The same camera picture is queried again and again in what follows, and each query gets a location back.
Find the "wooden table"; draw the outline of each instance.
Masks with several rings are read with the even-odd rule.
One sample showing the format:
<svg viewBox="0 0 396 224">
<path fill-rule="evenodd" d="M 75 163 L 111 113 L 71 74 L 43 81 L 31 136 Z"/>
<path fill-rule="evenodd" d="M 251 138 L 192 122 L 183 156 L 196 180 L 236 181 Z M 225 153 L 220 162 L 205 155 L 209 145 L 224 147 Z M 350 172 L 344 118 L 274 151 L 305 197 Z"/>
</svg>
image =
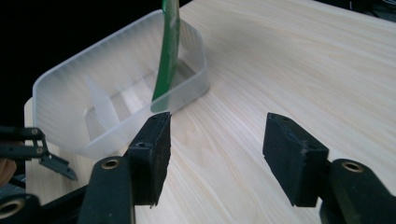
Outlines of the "wooden table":
<svg viewBox="0 0 396 224">
<path fill-rule="evenodd" d="M 396 194 L 396 23 L 308 0 L 195 0 L 180 16 L 203 37 L 211 86 L 173 115 L 163 193 L 136 207 L 137 223 L 319 223 L 320 202 L 291 207 L 263 158 L 268 112 Z M 86 185 L 94 164 L 49 150 L 79 181 L 28 162 L 27 192 L 42 203 Z"/>
</svg>

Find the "black metal frame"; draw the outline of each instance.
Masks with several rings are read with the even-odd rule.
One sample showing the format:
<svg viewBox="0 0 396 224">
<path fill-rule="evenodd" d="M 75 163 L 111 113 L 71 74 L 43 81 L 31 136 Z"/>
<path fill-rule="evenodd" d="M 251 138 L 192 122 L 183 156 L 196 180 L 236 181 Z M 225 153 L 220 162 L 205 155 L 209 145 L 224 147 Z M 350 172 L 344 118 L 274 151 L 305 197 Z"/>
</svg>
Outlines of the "black metal frame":
<svg viewBox="0 0 396 224">
<path fill-rule="evenodd" d="M 0 200 L 0 223 L 135 223 L 135 205 L 157 205 L 171 152 L 171 114 L 150 117 L 122 157 L 92 168 L 87 186 L 41 205 L 32 194 Z"/>
<path fill-rule="evenodd" d="M 375 173 L 357 161 L 327 161 L 329 149 L 292 119 L 267 115 L 262 153 L 291 205 L 322 200 L 322 223 L 396 223 L 396 197 Z"/>
</svg>

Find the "plastic tray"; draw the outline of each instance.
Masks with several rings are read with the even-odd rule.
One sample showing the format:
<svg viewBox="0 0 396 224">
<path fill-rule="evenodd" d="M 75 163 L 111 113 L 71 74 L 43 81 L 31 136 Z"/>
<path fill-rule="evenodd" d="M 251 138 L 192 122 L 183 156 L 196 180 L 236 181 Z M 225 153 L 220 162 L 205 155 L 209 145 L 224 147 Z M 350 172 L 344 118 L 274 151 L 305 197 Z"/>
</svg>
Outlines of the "plastic tray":
<svg viewBox="0 0 396 224">
<path fill-rule="evenodd" d="M 100 160 L 130 144 L 151 104 L 174 113 L 209 87 L 202 38 L 181 20 L 171 90 L 151 102 L 163 41 L 153 11 L 43 74 L 33 86 L 33 124 L 61 150 Z"/>
</svg>

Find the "black bracket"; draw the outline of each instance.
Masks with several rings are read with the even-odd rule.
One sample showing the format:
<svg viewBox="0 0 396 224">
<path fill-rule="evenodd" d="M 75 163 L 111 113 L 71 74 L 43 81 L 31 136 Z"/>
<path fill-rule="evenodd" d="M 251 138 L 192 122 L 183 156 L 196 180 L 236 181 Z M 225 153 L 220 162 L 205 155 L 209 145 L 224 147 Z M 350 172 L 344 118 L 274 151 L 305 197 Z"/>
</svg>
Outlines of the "black bracket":
<svg viewBox="0 0 396 224">
<path fill-rule="evenodd" d="M 329 162 L 329 149 L 284 116 L 267 115 L 262 154 L 291 205 L 315 207 L 322 223 L 396 223 L 396 197 L 352 160 Z"/>
<path fill-rule="evenodd" d="M 39 159 L 39 164 L 52 171 L 77 180 L 77 175 L 68 167 L 69 162 L 50 153 L 46 142 L 46 135 L 37 127 L 6 127 L 0 126 L 0 158 L 9 158 L 15 161 L 30 161 Z M 31 141 L 32 146 L 25 145 Z"/>
<path fill-rule="evenodd" d="M 171 114 L 150 117 L 122 157 L 92 168 L 87 186 L 41 205 L 33 194 L 0 200 L 0 223 L 135 223 L 135 205 L 157 205 L 171 152 Z"/>
</svg>

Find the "dark background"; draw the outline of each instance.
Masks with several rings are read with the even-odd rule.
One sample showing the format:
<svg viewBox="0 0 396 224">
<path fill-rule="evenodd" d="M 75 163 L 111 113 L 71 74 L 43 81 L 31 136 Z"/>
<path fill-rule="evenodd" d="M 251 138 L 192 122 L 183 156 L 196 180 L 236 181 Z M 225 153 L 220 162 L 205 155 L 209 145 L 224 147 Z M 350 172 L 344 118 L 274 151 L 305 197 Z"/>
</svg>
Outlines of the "dark background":
<svg viewBox="0 0 396 224">
<path fill-rule="evenodd" d="M 161 8 L 162 0 L 1 0 L 0 125 L 23 126 L 23 107 L 39 76 Z"/>
</svg>

